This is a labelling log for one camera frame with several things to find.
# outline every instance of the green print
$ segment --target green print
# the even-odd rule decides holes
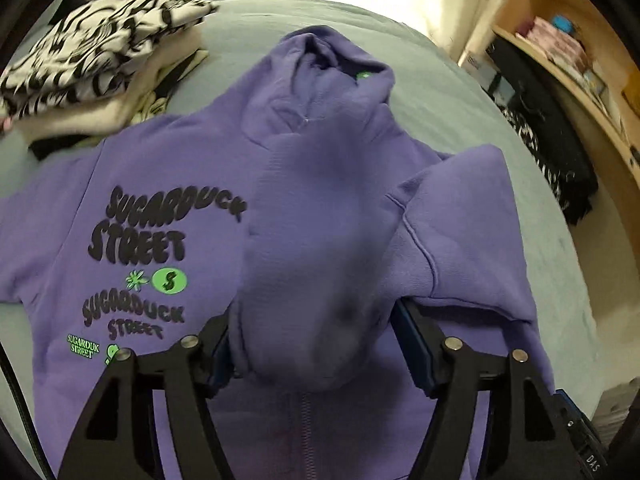
[[[104,360],[104,364],[108,365],[118,350],[120,350],[120,347],[116,344],[107,346],[107,358]]]
[[[140,285],[146,285],[149,282],[149,280],[145,278],[144,270],[132,270],[124,281],[129,290],[133,289],[136,292],[140,292]]]
[[[178,294],[187,286],[187,276],[180,269],[164,267],[156,270],[151,277],[151,283],[158,292],[163,294]]]
[[[77,355],[92,359],[94,354],[100,353],[100,344],[92,341],[87,341],[81,337],[69,334],[66,336],[66,341],[70,344],[70,350]]]

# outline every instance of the black and white patterned clothing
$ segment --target black and white patterned clothing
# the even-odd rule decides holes
[[[208,0],[94,0],[0,77],[0,116],[17,119],[124,92],[163,36],[215,12]]]
[[[538,136],[535,134],[526,118],[516,110],[504,106],[498,106],[511,127],[520,136],[520,140],[529,149],[531,155],[540,168],[553,192],[564,218],[569,224],[575,225],[591,211],[588,196],[584,196],[580,187],[575,185],[573,172],[565,173],[549,163],[540,150]]]

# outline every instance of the shelf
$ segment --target shelf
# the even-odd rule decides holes
[[[501,38],[509,41],[511,44],[514,44],[514,46],[527,54],[531,59],[542,66],[553,77],[555,77],[558,82],[561,83],[562,86],[571,93],[571,95],[582,105],[584,110],[593,118],[596,123],[598,123],[598,126],[607,135],[610,142],[620,154],[623,163],[631,172],[634,180],[636,181],[636,185],[640,188],[640,167],[635,162],[631,163],[632,157],[629,146],[620,137],[620,133],[613,126],[609,117],[605,115],[603,111],[598,108],[598,106],[595,105],[595,103],[586,94],[586,92],[584,92],[582,88],[580,88],[580,86],[578,86],[578,84],[573,79],[571,79],[571,77],[569,77],[563,70],[554,65],[543,54],[533,48],[526,41],[522,41],[519,38],[516,38],[513,34],[507,32],[498,25],[494,25],[494,33]]]
[[[640,148],[640,117],[622,97],[622,90],[629,75],[636,70],[636,64],[607,20],[589,0],[506,0],[495,25],[514,34],[525,20],[540,16],[549,22],[556,14],[562,14],[574,23],[587,55],[600,64],[604,81],[620,111],[625,143],[628,147]]]

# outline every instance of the green flower graphic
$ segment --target green flower graphic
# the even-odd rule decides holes
[[[136,292],[140,292],[140,285],[145,285],[149,282],[149,280],[145,278],[144,270],[132,270],[124,281],[129,290],[133,289]]]

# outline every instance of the metal screw head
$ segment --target metal screw head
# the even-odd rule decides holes
[[[182,348],[193,348],[194,346],[197,346],[199,342],[200,340],[198,339],[198,336],[186,335],[180,339],[180,346],[182,346]]]
[[[529,360],[529,355],[524,350],[516,349],[511,352],[511,355],[519,363],[526,363]]]
[[[447,337],[444,340],[444,346],[449,350],[460,350],[464,345],[462,339],[458,339],[457,337]]]
[[[132,354],[133,352],[131,351],[131,348],[121,348],[116,352],[114,357],[116,358],[116,361],[126,361],[132,356]]]

